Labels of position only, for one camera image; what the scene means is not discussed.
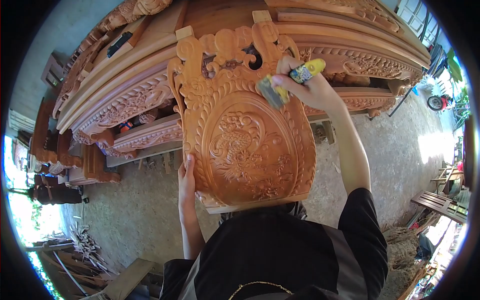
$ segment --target person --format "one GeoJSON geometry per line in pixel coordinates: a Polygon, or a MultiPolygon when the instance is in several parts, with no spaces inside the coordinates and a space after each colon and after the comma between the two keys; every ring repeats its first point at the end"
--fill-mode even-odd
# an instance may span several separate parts
{"type": "MultiPolygon", "coordinates": [[[[76,189],[70,189],[65,185],[56,185],[50,187],[42,182],[41,184],[35,185],[35,187],[28,189],[27,192],[30,199],[37,200],[42,205],[82,203],[82,195],[80,195],[80,191],[76,189]]],[[[88,198],[84,198],[83,201],[88,203],[88,198]]]]}
{"type": "Polygon", "coordinates": [[[205,242],[195,212],[195,159],[179,169],[185,259],[164,264],[160,299],[376,299],[386,279],[386,242],[371,193],[367,156],[342,99],[316,75],[305,85],[286,76],[302,64],[283,57],[273,76],[335,126],[347,202],[338,229],[302,220],[301,203],[226,217],[205,242]]]}

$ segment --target dark hair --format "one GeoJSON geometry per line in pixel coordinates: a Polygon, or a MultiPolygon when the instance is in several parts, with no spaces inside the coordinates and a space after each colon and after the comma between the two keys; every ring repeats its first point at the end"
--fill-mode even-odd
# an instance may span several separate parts
{"type": "Polygon", "coordinates": [[[27,191],[28,197],[30,197],[31,200],[33,200],[33,191],[34,191],[34,188],[30,188],[30,189],[28,189],[28,191],[27,191]]]}

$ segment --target black shirt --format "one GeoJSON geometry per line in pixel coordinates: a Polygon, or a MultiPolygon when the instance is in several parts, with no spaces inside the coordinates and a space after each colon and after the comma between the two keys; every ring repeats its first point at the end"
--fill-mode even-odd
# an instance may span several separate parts
{"type": "Polygon", "coordinates": [[[376,299],[387,276],[386,247],[366,189],[348,196],[338,229],[252,211],[225,221],[196,261],[165,263],[160,299],[229,299],[256,281],[267,283],[244,286],[233,300],[285,299],[285,290],[300,294],[311,286],[339,299],[376,299]]]}

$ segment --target wooden strip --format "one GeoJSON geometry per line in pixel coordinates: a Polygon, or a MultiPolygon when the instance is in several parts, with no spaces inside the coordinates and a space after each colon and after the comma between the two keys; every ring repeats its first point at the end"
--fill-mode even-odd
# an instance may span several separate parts
{"type": "Polygon", "coordinates": [[[57,258],[58,262],[61,264],[62,268],[65,270],[65,272],[67,272],[67,275],[70,277],[70,279],[73,281],[73,283],[80,289],[80,291],[82,291],[82,293],[85,295],[85,296],[88,296],[87,292],[85,291],[85,289],[80,285],[78,284],[78,282],[75,280],[75,278],[73,278],[73,276],[70,274],[69,270],[67,269],[67,267],[65,267],[65,265],[61,262],[60,258],[58,257],[57,253],[54,251],[53,252],[53,255],[55,255],[55,257],[57,258]]]}
{"type": "Polygon", "coordinates": [[[325,129],[325,135],[327,136],[328,144],[335,143],[335,136],[333,134],[332,123],[330,121],[323,121],[322,125],[325,129]]]}
{"type": "Polygon", "coordinates": [[[43,247],[43,246],[25,247],[25,251],[27,252],[53,251],[53,250],[67,249],[71,247],[73,247],[73,243],[50,245],[47,247],[43,247]]]}
{"type": "Polygon", "coordinates": [[[150,271],[154,262],[137,258],[103,292],[112,300],[124,300],[150,271]]]}
{"type": "Polygon", "coordinates": [[[170,168],[170,152],[165,152],[163,155],[163,166],[165,167],[165,173],[170,174],[172,169],[170,168]]]}
{"type": "Polygon", "coordinates": [[[113,168],[140,158],[146,158],[179,149],[182,149],[182,141],[166,142],[160,145],[142,149],[138,152],[138,156],[136,158],[125,159],[124,157],[107,156],[107,167],[113,168]]]}
{"type": "Polygon", "coordinates": [[[183,162],[183,153],[181,150],[175,150],[173,152],[173,168],[178,170],[183,162]]]}

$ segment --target motorcycle wheel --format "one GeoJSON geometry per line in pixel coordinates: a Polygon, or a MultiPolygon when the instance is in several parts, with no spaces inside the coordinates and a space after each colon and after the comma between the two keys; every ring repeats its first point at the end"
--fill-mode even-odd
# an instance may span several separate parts
{"type": "Polygon", "coordinates": [[[427,100],[428,107],[433,111],[442,110],[443,101],[439,96],[431,96],[427,100]]]}

